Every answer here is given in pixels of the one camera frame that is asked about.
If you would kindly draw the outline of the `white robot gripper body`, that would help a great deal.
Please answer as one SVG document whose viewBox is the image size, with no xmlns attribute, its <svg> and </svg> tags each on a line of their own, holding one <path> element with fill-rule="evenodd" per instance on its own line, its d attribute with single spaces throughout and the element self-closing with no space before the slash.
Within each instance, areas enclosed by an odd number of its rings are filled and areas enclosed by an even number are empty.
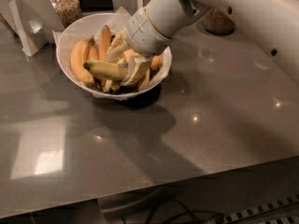
<svg viewBox="0 0 299 224">
<path fill-rule="evenodd" d="M 171 39 L 153 25 L 144 7 L 128 21 L 127 39 L 135 52 L 145 56 L 160 55 L 171 43 Z"/>
</svg>

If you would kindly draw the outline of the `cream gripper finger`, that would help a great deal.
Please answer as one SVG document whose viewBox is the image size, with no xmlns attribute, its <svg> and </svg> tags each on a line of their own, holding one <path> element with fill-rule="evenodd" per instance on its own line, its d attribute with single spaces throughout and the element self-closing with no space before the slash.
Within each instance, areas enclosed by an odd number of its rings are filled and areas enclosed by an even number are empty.
<svg viewBox="0 0 299 224">
<path fill-rule="evenodd" d="M 115 63 L 121 54 L 130 48 L 130 43 L 127 37 L 127 29 L 123 28 L 118 32 L 111 45 L 108 48 L 106 61 L 110 63 Z"/>
<path fill-rule="evenodd" d="M 128 63 L 128 73 L 121 81 L 122 86 L 135 85 L 150 69 L 151 57 L 137 55 L 131 56 Z"/>
</svg>

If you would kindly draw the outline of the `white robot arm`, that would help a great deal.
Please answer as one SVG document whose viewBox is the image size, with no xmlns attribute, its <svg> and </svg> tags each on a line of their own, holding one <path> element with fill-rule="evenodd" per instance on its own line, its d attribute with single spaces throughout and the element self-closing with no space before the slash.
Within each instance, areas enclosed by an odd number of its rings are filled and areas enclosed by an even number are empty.
<svg viewBox="0 0 299 224">
<path fill-rule="evenodd" d="M 299 82 L 299 0 L 150 0 L 117 34 L 108 57 L 133 49 L 148 61 L 182 27 L 217 8 L 293 81 Z"/>
</svg>

